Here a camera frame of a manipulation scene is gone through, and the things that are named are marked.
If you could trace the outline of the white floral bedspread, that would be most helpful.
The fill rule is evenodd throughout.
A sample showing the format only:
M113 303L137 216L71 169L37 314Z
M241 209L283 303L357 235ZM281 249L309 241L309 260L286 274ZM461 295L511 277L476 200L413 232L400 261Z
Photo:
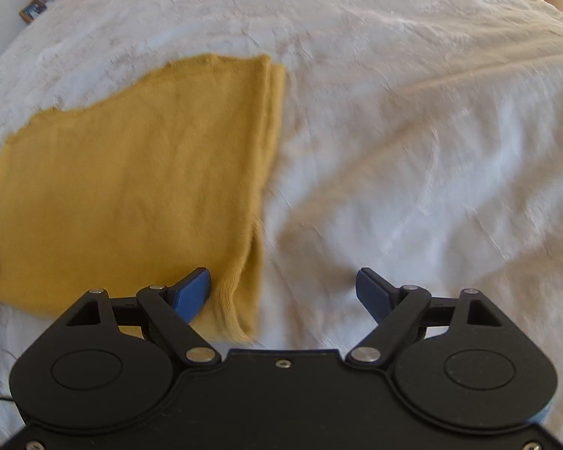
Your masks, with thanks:
M203 53L287 68L254 346L347 351L369 266L476 288L551 358L563 442L563 13L543 0L61 0L0 58L0 148Z

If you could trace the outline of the wooden picture frame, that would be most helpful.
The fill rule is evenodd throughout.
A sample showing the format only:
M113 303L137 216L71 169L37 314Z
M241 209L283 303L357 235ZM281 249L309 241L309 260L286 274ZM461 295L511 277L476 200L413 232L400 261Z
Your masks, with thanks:
M47 9L47 6L40 0L32 0L19 11L21 19L29 24L36 20Z

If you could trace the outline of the mustard yellow knit sweater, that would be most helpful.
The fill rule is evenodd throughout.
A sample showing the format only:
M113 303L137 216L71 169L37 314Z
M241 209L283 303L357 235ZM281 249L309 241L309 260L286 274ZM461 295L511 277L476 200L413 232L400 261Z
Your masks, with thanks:
M84 291L131 297L204 267L195 329L252 339L286 75L265 55L205 54L34 115L0 152L0 303L57 317Z

